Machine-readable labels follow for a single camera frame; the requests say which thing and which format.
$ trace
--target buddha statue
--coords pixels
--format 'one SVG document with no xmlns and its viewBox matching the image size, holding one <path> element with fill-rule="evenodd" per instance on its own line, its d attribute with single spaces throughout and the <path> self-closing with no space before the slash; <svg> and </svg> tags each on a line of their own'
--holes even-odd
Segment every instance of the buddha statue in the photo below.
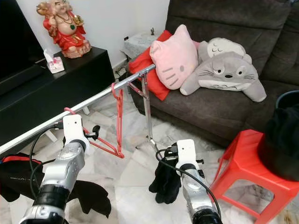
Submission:
<svg viewBox="0 0 299 224">
<path fill-rule="evenodd" d="M 72 13 L 72 7 L 67 0 L 50 0 L 42 2 L 36 7 L 37 13 L 45 16 L 43 26 L 57 43 L 62 53 L 68 58 L 77 58 L 90 51 L 88 40 L 82 36 L 86 34 L 83 20 Z"/>
</svg>

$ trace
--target side table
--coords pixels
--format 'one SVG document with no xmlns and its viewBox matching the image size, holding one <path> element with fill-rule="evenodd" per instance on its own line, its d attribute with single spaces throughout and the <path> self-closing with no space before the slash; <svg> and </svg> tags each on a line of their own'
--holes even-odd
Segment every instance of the side table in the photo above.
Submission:
<svg viewBox="0 0 299 224">
<path fill-rule="evenodd" d="M 122 52 L 129 59 L 135 58 L 143 53 L 159 36 L 149 33 L 136 34 L 124 42 Z"/>
</svg>

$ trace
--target gray sofa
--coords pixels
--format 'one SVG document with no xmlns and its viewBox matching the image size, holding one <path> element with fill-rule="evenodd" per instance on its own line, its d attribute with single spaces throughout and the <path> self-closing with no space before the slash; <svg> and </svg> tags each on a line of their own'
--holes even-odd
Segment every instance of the gray sofa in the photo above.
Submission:
<svg viewBox="0 0 299 224">
<path fill-rule="evenodd" d="M 241 130 L 264 131 L 279 95 L 299 90 L 299 2 L 170 0 L 165 29 L 174 33 L 180 24 L 198 42 L 223 37 L 240 43 L 251 55 L 268 97 L 255 103 L 242 92 L 200 88 L 184 96 L 175 90 L 165 101 L 151 94 L 154 116 L 227 146 Z M 144 113 L 141 97 L 131 93 Z"/>
</svg>

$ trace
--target metal clothes rack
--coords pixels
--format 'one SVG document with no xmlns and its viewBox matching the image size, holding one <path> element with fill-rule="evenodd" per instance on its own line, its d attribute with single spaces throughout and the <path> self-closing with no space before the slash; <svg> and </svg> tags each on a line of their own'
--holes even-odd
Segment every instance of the metal clothes rack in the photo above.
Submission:
<svg viewBox="0 0 299 224">
<path fill-rule="evenodd" d="M 158 151 L 157 144 L 153 139 L 153 130 L 152 130 L 152 122 L 151 122 L 151 113 L 150 113 L 150 93 L 148 89 L 148 82 L 147 82 L 147 74 L 155 69 L 156 66 L 154 64 L 150 65 L 149 67 L 131 75 L 130 77 L 122 80 L 121 82 L 114 85 L 114 89 L 121 89 L 125 86 L 129 86 L 132 88 L 135 92 L 137 92 L 140 96 L 143 97 L 144 102 L 144 109 L 145 109 L 145 116 L 146 116 L 146 123 L 147 123 L 147 129 L 148 129 L 148 140 L 154 147 L 156 151 Z M 138 78 L 141 78 L 142 80 L 142 90 L 138 89 L 136 86 L 132 84 L 132 82 Z M 96 102 L 97 100 L 100 100 L 101 98 L 105 97 L 106 95 L 112 93 L 112 88 L 109 87 L 105 89 L 104 91 L 98 93 L 97 95 L 79 103 L 78 105 L 71 108 L 72 111 L 77 112 L 82 110 L 84 107 L 91 105 L 92 103 Z M 61 120 L 64 116 L 71 115 L 69 111 L 65 111 L 46 122 L 40 124 L 39 126 L 36 126 L 35 128 L 25 132 L 24 134 L 20 135 L 19 137 L 9 141 L 8 143 L 0 146 L 0 154 L 8 151 L 9 149 L 17 146 L 18 144 L 22 143 L 23 141 L 37 135 L 41 131 L 47 129 L 48 127 L 52 126 L 55 122 Z"/>
</svg>

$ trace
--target black bucket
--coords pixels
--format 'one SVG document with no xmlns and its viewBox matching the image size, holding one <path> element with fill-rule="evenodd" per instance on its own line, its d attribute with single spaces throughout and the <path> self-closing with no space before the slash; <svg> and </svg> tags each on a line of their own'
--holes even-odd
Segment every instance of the black bucket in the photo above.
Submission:
<svg viewBox="0 0 299 224">
<path fill-rule="evenodd" d="M 299 91 L 291 91 L 277 99 L 275 109 L 286 109 L 297 104 L 299 104 Z M 269 142 L 265 135 L 259 144 L 258 154 L 272 173 L 289 181 L 299 181 L 299 159 L 285 154 L 283 148 Z"/>
</svg>

